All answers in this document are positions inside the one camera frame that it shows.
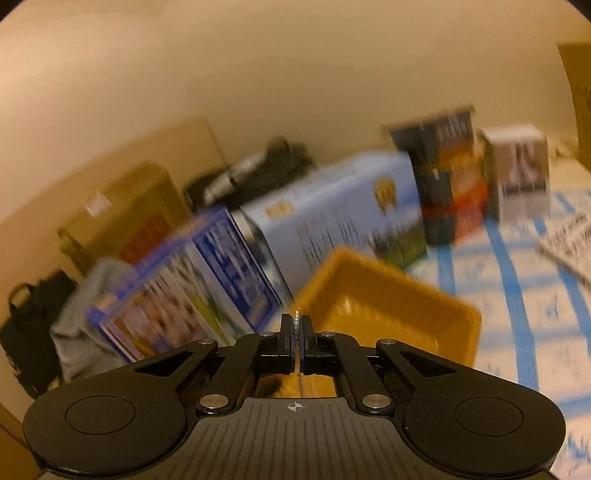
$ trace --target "round pad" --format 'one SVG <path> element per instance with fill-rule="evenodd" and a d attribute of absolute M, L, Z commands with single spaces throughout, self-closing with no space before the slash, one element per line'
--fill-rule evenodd
<path fill-rule="evenodd" d="M 501 437 L 521 427 L 523 414 L 518 407 L 501 398 L 478 397 L 456 407 L 456 420 L 469 432 L 483 437 Z"/>
<path fill-rule="evenodd" d="M 564 418 L 538 392 L 467 369 L 420 387 L 404 432 L 435 465 L 460 476 L 523 476 L 548 467 L 560 450 Z"/>
<path fill-rule="evenodd" d="M 135 417 L 132 403 L 119 397 L 97 395 L 74 403 L 66 413 L 66 421 L 80 433 L 106 435 L 117 432 Z"/>
<path fill-rule="evenodd" d="M 35 455 L 73 475 L 117 476 L 170 452 L 186 425 L 166 378 L 118 371 L 42 395 L 24 431 Z"/>

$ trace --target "blue box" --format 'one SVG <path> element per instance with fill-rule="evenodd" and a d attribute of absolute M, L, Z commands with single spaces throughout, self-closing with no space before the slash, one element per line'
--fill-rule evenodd
<path fill-rule="evenodd" d="M 426 252 L 407 153 L 364 152 L 242 208 L 293 296 L 340 244 L 401 268 Z"/>
<path fill-rule="evenodd" d="M 122 278 L 88 314 L 129 361 L 198 338 L 231 345 L 280 306 L 225 208 L 205 210 Z"/>

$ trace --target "yellow tray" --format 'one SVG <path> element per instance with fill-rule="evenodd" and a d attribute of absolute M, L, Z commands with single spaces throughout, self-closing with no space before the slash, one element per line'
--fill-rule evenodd
<path fill-rule="evenodd" d="M 468 367 L 482 321 L 474 307 L 345 247 L 336 249 L 300 292 L 291 313 L 296 310 L 310 315 L 316 332 L 346 333 L 374 347 L 393 338 Z M 277 394 L 298 393 L 335 396 L 329 377 L 284 377 Z"/>

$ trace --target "light blue box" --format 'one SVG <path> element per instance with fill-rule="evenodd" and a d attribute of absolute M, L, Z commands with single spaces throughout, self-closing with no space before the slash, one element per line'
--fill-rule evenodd
<path fill-rule="evenodd" d="M 401 268 L 426 252 L 407 153 L 367 151 L 245 205 L 293 296 L 338 245 Z"/>

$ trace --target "black backpack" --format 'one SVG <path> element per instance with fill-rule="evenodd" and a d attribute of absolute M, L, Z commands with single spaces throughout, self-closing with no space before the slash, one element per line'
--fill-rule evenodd
<path fill-rule="evenodd" d="M 17 380 L 32 398 L 63 380 L 49 328 L 75 288 L 76 284 L 60 270 L 36 286 L 17 285 L 8 295 L 10 317 L 0 328 L 0 344 Z M 24 289 L 30 296 L 17 307 L 13 300 Z"/>

